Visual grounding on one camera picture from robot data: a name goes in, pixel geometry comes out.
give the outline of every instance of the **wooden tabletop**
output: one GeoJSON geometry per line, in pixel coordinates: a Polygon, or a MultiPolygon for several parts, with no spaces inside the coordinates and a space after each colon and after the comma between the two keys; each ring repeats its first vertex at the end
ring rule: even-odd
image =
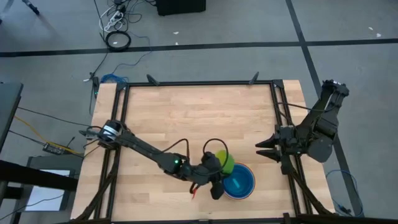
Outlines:
{"type": "MultiPolygon", "coordinates": [[[[288,102],[305,106],[299,81],[285,80],[284,85],[288,102]]],[[[100,86],[93,125],[103,126],[110,119],[115,88],[115,84],[100,86]]],[[[290,112],[296,124],[307,114],[294,107],[290,107],[290,112]]],[[[252,169],[256,188],[244,200],[231,200],[225,195],[213,200],[209,184],[199,188],[192,200],[191,183],[163,174],[150,159],[122,148],[112,221],[275,218],[284,212],[294,216],[287,176],[281,174],[280,164],[255,153],[255,143],[269,138],[276,124],[268,85],[134,87],[129,93],[126,124],[158,149],[187,138],[191,164],[200,163],[206,140],[223,139],[235,161],[252,169]]],[[[86,153],[94,147],[88,147],[86,153]]],[[[218,142],[208,145],[212,152],[222,149],[218,142]]],[[[171,151],[185,154],[185,145],[179,144],[171,151]]],[[[83,161],[71,218],[79,216],[96,193],[103,157],[104,150],[99,148],[83,161]]],[[[333,211],[322,165],[307,156],[302,156],[302,162],[308,186],[333,211]]],[[[103,217],[107,198],[108,192],[104,195],[103,217]]],[[[299,199],[304,212],[302,198],[299,199]]]]}

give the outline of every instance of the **black box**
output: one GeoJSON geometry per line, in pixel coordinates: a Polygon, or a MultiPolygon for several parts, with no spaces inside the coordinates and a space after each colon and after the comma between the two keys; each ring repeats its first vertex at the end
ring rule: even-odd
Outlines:
{"type": "Polygon", "coordinates": [[[156,7],[160,16],[203,12],[206,10],[206,0],[156,0],[156,7]]]}

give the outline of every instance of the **desk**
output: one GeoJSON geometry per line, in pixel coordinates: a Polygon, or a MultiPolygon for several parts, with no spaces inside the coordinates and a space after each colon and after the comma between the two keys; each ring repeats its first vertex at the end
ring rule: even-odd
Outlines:
{"type": "MultiPolygon", "coordinates": [[[[299,81],[285,80],[284,86],[289,103],[305,106],[299,81]]],[[[110,119],[115,88],[115,84],[100,86],[93,125],[102,126],[110,119]]],[[[290,107],[290,112],[296,124],[307,114],[294,107],[290,107]]],[[[120,115],[118,109],[116,117],[119,119],[120,115]]],[[[122,148],[112,221],[274,218],[284,212],[294,216],[289,183],[280,172],[280,164],[255,153],[255,143],[271,136],[276,122],[267,85],[132,87],[126,124],[139,138],[159,149],[187,138],[192,164],[199,163],[207,139],[221,138],[235,161],[253,170],[256,189],[244,200],[222,196],[216,201],[210,196],[211,185],[206,185],[192,200],[188,192],[191,183],[163,174],[153,161],[122,148]]],[[[88,147],[86,153],[94,147],[88,147]]],[[[222,148],[218,142],[208,145],[213,152],[222,148]]],[[[172,151],[185,154],[185,145],[172,151]]],[[[71,218],[79,216],[96,193],[103,157],[104,150],[99,148],[83,161],[71,218]]],[[[308,186],[327,209],[333,210],[322,165],[307,156],[302,156],[302,163],[308,186]]],[[[105,193],[103,216],[107,199],[105,193]]],[[[304,212],[301,197],[299,202],[304,212]]]]}

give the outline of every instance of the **white cable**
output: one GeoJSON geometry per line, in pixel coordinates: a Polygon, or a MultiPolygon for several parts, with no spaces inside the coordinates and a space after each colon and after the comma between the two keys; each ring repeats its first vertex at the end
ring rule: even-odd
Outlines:
{"type": "MultiPolygon", "coordinates": [[[[114,7],[114,5],[111,6],[109,9],[107,9],[107,10],[101,15],[101,17],[99,18],[99,23],[98,23],[98,24],[99,24],[99,28],[100,28],[101,30],[105,31],[105,32],[108,32],[108,33],[111,32],[111,31],[109,31],[109,29],[110,29],[112,26],[116,25],[118,22],[120,22],[120,21],[123,19],[123,16],[124,16],[123,13],[121,13],[119,10],[117,10],[117,11],[113,14],[112,18],[109,20],[108,24],[103,28],[103,27],[102,27],[102,24],[101,24],[102,17],[103,17],[109,10],[111,10],[113,7],[114,7]]],[[[122,22],[120,22],[120,23],[121,23],[121,25],[120,25],[119,28],[117,28],[117,30],[119,30],[119,29],[122,28],[122,26],[123,26],[123,23],[122,23],[122,22]]]]}

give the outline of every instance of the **yellow cable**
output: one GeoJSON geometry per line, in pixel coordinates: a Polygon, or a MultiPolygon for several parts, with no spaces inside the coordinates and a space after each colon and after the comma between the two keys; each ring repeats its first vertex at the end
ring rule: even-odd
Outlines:
{"type": "Polygon", "coordinates": [[[52,145],[52,146],[59,147],[60,149],[64,149],[64,150],[66,150],[66,151],[68,151],[68,152],[70,152],[70,153],[79,154],[78,152],[73,151],[73,150],[71,150],[71,149],[69,149],[69,148],[67,148],[67,147],[65,147],[65,146],[61,146],[61,145],[58,145],[58,144],[56,144],[56,143],[54,143],[54,142],[50,142],[50,141],[45,140],[45,139],[43,138],[43,136],[42,136],[40,133],[38,133],[38,132],[36,131],[36,129],[34,129],[34,128],[32,127],[32,125],[30,125],[28,122],[24,121],[23,119],[18,118],[17,116],[14,116],[14,117],[15,117],[15,119],[17,119],[18,121],[20,121],[20,122],[24,123],[26,126],[28,126],[28,127],[30,128],[30,130],[32,130],[32,131],[33,131],[39,138],[41,138],[41,140],[43,140],[44,142],[46,142],[46,143],[48,143],[48,144],[50,144],[50,145],[52,145]]]}

